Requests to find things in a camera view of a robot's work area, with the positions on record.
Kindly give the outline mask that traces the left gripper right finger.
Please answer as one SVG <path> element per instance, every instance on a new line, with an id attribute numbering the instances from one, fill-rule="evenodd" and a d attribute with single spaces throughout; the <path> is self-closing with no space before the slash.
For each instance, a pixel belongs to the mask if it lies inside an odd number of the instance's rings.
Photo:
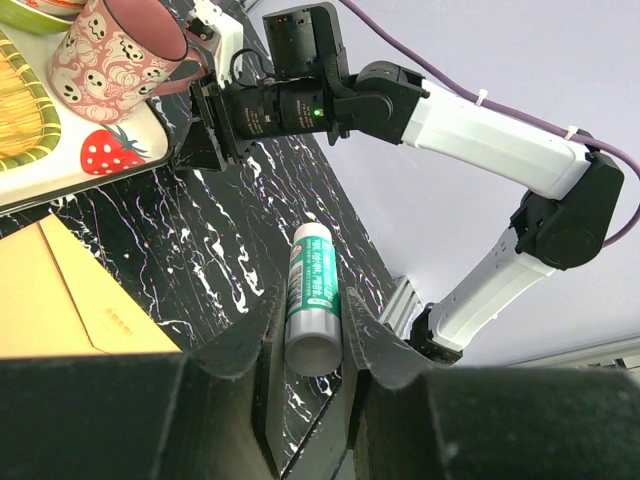
<path id="1" fill-rule="evenodd" d="M 341 291 L 347 448 L 357 479 L 445 479 L 429 405 L 432 365 Z"/>

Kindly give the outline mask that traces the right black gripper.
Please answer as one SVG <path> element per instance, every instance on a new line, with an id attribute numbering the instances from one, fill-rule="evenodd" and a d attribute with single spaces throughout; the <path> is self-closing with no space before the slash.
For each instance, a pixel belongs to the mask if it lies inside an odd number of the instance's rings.
<path id="1" fill-rule="evenodd" d="M 245 160 L 258 140 L 330 130 L 330 92 L 319 78 L 222 89 L 205 77 L 189 93 L 192 122 L 174 170 L 222 172 Z"/>

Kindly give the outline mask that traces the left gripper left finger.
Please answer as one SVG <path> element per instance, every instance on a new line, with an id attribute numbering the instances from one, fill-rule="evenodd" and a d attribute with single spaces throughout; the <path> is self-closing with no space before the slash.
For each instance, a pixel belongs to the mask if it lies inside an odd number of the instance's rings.
<path id="1" fill-rule="evenodd" d="M 278 479 L 283 456 L 286 286 L 184 364 L 162 479 Z"/>

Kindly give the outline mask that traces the green white glue stick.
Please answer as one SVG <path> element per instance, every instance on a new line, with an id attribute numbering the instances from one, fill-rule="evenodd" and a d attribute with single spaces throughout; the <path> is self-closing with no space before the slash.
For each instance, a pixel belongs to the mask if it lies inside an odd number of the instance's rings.
<path id="1" fill-rule="evenodd" d="M 336 252 L 331 232 L 317 222 L 301 225 L 293 238 L 284 355 L 306 377 L 334 372 L 343 358 Z"/>

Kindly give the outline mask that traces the brown paper envelope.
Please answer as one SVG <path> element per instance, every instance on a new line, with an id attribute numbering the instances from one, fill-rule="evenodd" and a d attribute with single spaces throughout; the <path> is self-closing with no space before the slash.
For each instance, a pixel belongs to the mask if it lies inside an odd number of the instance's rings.
<path id="1" fill-rule="evenodd" d="M 56 216 L 2 239 L 2 358 L 178 350 Z"/>

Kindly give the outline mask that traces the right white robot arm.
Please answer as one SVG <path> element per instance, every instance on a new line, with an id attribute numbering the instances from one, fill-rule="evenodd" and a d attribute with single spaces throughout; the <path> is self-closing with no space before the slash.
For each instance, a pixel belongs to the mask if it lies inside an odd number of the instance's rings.
<path id="1" fill-rule="evenodd" d="M 526 192 L 496 246 L 413 323 L 410 345 L 444 364 L 539 280 L 593 260 L 624 181 L 621 154 L 579 129 L 563 130 L 485 100 L 432 66 L 414 72 L 376 61 L 348 69 L 335 7 L 316 3 L 263 20 L 273 64 L 240 81 L 242 25 L 197 1 L 187 34 L 211 51 L 214 69 L 190 87 L 194 123 L 223 169 L 257 140 L 323 132 L 330 143 L 360 132 L 436 152 L 522 185 Z"/>

